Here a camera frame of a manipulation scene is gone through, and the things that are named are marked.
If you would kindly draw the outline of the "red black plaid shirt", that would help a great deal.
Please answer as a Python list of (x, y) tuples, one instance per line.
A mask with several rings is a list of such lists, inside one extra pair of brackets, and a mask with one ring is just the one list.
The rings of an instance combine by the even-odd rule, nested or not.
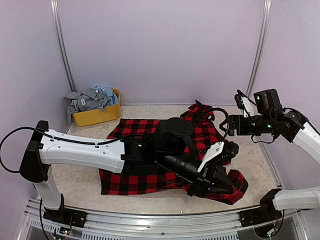
[(215, 111), (196, 101), (168, 120), (122, 118), (108, 138), (124, 143), (123, 169), (99, 170), (101, 194), (182, 189), (189, 196), (235, 204), (249, 184), (238, 170), (226, 170), (239, 147), (219, 134), (213, 124)]

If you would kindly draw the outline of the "yellow plastic basket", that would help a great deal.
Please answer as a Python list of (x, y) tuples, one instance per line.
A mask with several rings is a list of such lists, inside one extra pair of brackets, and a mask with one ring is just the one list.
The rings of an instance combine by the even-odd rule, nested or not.
[(84, 111), (84, 112), (78, 112), (72, 114), (72, 120), (79, 126), (90, 126), (95, 124), (100, 124), (104, 122), (109, 122), (112, 120), (116, 120), (121, 115), (121, 107), (120, 107), (120, 101), (121, 101), (121, 95), (118, 89), (111, 88), (114, 90), (116, 95), (118, 96), (119, 102), (112, 106), (107, 106), (104, 111), (101, 111), (99, 109)]

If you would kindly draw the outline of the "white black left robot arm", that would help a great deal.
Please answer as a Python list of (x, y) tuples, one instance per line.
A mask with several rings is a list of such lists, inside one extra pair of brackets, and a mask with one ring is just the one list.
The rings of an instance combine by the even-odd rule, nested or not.
[(211, 145), (203, 160), (198, 160), (192, 132), (190, 122), (172, 117), (161, 120), (149, 135), (134, 133), (102, 140), (64, 135), (50, 129), (47, 121), (40, 121), (27, 144), (19, 172), (34, 184), (44, 208), (61, 223), (70, 218), (70, 211), (64, 207), (64, 196), (53, 178), (54, 164), (98, 168), (116, 174), (122, 173), (129, 162), (157, 164), (189, 182), (190, 196), (231, 194), (232, 182), (218, 164), (218, 158), (227, 153), (225, 143)]

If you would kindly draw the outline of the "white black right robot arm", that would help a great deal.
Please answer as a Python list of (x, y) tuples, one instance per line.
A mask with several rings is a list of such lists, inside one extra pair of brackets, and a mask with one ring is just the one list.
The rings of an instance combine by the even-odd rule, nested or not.
[[(316, 162), (320, 161), (320, 133), (301, 112), (283, 107), (275, 89), (254, 93), (251, 101), (241, 91), (234, 96), (242, 114), (230, 115), (219, 128), (229, 136), (282, 136), (295, 144)], [(239, 213), (243, 227), (266, 223), (283, 217), (285, 210), (313, 210), (320, 207), (318, 186), (296, 190), (271, 189), (258, 208)]]

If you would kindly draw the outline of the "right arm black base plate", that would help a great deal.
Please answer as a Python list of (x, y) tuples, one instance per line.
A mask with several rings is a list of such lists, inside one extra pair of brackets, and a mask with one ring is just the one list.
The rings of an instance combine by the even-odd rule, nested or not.
[(280, 219), (282, 216), (281, 211), (263, 210), (261, 207), (239, 212), (239, 218), (243, 228), (267, 223), (276, 220), (276, 218)]

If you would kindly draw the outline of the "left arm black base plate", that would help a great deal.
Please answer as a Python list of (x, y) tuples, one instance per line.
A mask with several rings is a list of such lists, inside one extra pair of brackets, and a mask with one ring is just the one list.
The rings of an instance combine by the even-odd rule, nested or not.
[(88, 213), (85, 211), (65, 208), (58, 210), (45, 210), (43, 217), (46, 220), (68, 225), (70, 227), (84, 228)]

